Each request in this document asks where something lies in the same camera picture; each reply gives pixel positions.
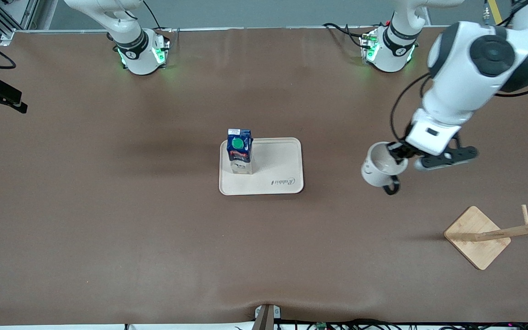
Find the wooden base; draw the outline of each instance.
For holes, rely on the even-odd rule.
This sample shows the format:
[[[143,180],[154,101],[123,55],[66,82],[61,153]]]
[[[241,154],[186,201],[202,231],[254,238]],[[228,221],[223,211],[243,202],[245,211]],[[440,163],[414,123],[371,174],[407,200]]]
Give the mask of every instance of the wooden base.
[[[444,232],[444,236],[466,257],[474,267],[485,270],[509,245],[510,238],[500,238],[484,242],[470,242],[467,236],[482,232],[500,230],[475,206],[467,209]]]

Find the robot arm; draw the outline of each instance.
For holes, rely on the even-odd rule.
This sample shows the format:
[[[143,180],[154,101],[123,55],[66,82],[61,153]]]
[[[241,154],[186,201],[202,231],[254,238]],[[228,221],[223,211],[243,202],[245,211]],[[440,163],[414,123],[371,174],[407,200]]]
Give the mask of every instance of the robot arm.
[[[387,146],[397,165],[419,156],[415,168],[424,171],[465,163],[478,155],[476,148],[460,145],[461,125],[499,90],[513,92],[528,86],[528,2],[522,6],[512,29],[459,22],[440,34],[428,57],[434,84],[405,136]],[[457,148],[449,146],[452,140]]]
[[[415,42],[425,25],[420,7],[451,8],[464,0],[393,0],[395,11],[386,27],[378,27],[361,40],[363,58],[385,72],[396,72],[410,61]]]
[[[65,0],[66,4],[103,26],[117,45],[123,65],[136,75],[148,75],[165,65],[169,42],[151,29],[142,29],[127,11],[143,0]]]

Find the mug handle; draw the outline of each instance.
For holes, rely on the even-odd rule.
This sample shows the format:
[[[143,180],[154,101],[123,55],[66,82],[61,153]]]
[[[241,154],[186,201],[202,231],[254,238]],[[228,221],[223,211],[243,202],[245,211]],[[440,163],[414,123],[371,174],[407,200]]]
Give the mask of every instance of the mug handle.
[[[397,176],[390,176],[392,179],[392,185],[394,186],[393,189],[390,189],[390,186],[383,186],[384,191],[388,194],[388,196],[392,196],[398,192],[398,189],[401,187],[401,182],[398,181]]]

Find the brown table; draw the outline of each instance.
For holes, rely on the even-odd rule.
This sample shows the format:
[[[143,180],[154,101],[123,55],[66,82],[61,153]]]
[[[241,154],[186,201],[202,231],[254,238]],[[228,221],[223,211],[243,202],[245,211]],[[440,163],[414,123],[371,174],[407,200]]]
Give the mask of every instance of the brown table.
[[[323,29],[184,32],[148,77],[103,34],[16,34],[0,78],[29,112],[0,106],[0,324],[245,321],[260,303],[309,320],[528,321],[528,238],[478,271],[442,236],[470,205],[523,223],[528,96],[465,125],[469,165],[409,169],[392,197],[360,176],[438,31],[392,74]],[[418,104],[415,88],[399,130]],[[229,127],[299,138],[302,193],[223,196]]]

